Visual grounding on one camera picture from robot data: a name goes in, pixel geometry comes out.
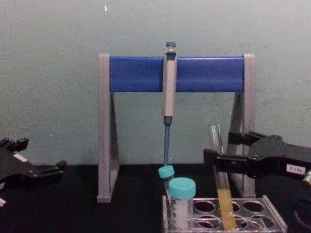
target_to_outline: black surface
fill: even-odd
[[[161,196],[160,165],[121,166],[112,203],[97,204],[97,167],[68,166],[60,184],[34,192],[8,189],[7,219],[0,233],[159,233]],[[196,181],[197,197],[217,197],[212,169],[205,165],[175,165],[178,176]],[[232,189],[233,197],[239,197]],[[257,181],[257,193],[266,194],[289,225],[296,228],[293,208],[299,197],[311,197],[300,181],[269,176]]]

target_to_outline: gray stand leg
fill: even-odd
[[[240,132],[242,124],[242,133],[255,130],[256,117],[256,60],[252,54],[244,55],[244,93],[235,94],[233,109],[231,115],[230,132]],[[236,154],[237,145],[228,143],[226,153]],[[248,146],[242,146],[243,155],[247,155]],[[255,180],[241,174],[231,174],[237,190],[243,198],[256,197]]]
[[[99,55],[98,203],[111,202],[119,171],[114,99],[109,90],[109,54]]]

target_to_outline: glass test tube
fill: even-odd
[[[208,125],[207,130],[210,149],[216,150],[218,153],[223,154],[224,148],[219,124]],[[224,230],[229,231],[236,229],[235,219],[232,215],[233,205],[228,175],[225,172],[217,172],[215,166],[213,169]]]

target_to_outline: test tube rack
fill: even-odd
[[[98,76],[98,195],[111,202],[119,172],[114,93],[162,92],[163,57],[120,57],[99,54]],[[232,92],[231,133],[255,130],[256,60],[253,54],[232,57],[178,57],[176,92]],[[226,153],[236,154],[228,143]],[[242,146],[246,156],[248,146]],[[231,174],[244,198],[255,197],[255,180]]]
[[[193,199],[193,228],[175,229],[170,220],[170,205],[162,197],[162,233],[286,233],[287,225],[266,196],[262,198],[232,199],[236,230],[224,231],[218,199]]]

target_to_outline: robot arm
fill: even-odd
[[[17,154],[27,148],[28,139],[0,141],[0,189],[5,186],[21,186],[24,189],[36,189],[61,181],[66,161],[47,169],[37,169],[27,159]]]
[[[219,154],[204,150],[204,162],[222,172],[260,178],[269,174],[301,179],[311,185],[311,148],[285,143],[282,137],[256,132],[229,133],[229,143],[248,145],[247,156]]]

